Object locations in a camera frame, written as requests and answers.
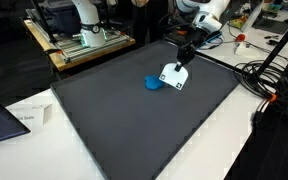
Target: white table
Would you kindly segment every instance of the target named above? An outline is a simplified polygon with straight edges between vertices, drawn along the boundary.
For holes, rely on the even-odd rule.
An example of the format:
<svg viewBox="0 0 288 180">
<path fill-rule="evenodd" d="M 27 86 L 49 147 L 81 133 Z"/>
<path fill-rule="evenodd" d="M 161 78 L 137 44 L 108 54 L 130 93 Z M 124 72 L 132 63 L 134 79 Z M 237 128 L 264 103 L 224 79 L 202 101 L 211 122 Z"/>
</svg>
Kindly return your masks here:
<svg viewBox="0 0 288 180">
<path fill-rule="evenodd" d="M 224 55 L 216 54 L 220 48 L 209 55 L 220 60 L 222 57 L 223 61 L 233 65 L 244 60 L 234 57 L 232 52 L 225 52 L 225 46 L 218 52 Z M 252 132 L 252 113 L 261 102 L 262 99 L 239 85 L 183 146 L 158 179 L 223 179 Z M 18 104 L 52 106 L 43 126 L 32 126 L 23 121 L 31 129 L 31 134 L 0 142 L 0 180 L 103 179 L 51 90 L 12 107 Z"/>
<path fill-rule="evenodd" d="M 277 18 L 274 18 L 274 20 L 277 20 L 277 21 L 284 21 L 285 19 L 288 19 L 287 11 L 280 11 L 279 16 Z M 253 27 L 250 28 L 245 33 L 242 33 L 239 29 L 236 29 L 233 27 L 231 27 L 230 30 L 231 30 L 231 33 L 235 36 L 238 36 L 239 34 L 245 34 L 246 36 L 245 41 L 248 41 L 252 44 L 268 49 L 270 51 L 274 49 L 274 46 L 268 45 L 266 43 L 268 40 L 264 39 L 263 34 L 267 36 L 278 35 L 275 33 L 270 33 L 270 32 L 259 30 L 259 29 L 254 29 Z M 229 26 L 227 24 L 223 26 L 221 31 L 224 35 L 225 42 L 235 41 L 235 38 L 229 33 Z M 199 52 L 205 55 L 208 55 L 210 57 L 213 57 L 217 60 L 223 61 L 224 63 L 232 65 L 232 66 L 236 66 L 239 63 L 248 63 L 253 60 L 265 60 L 267 56 L 269 55 L 268 53 L 265 53 L 253 47 L 250 47 L 250 48 L 256 50 L 260 54 L 259 57 L 245 57 L 245 56 L 235 55 L 236 48 L 237 48 L 236 43 L 223 43 L 222 45 L 212 50 L 200 50 Z M 279 53 L 279 55 L 288 58 L 288 43 L 284 46 L 283 50 Z M 286 67 L 287 65 L 287 61 L 281 57 L 276 57 L 273 62 L 280 64 L 284 67 Z"/>
</svg>

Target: black mat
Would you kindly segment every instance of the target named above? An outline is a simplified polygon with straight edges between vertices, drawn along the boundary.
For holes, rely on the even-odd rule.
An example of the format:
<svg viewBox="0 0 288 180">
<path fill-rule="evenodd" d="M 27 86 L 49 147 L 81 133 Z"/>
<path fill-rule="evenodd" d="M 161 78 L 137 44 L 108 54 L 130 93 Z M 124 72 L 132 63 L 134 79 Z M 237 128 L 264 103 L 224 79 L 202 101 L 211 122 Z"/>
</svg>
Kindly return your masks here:
<svg viewBox="0 0 288 180">
<path fill-rule="evenodd" d="M 156 42 L 52 85 L 105 178 L 155 179 L 238 84 L 230 70 L 196 57 L 181 91 L 146 89 L 145 76 L 176 54 Z"/>
</svg>

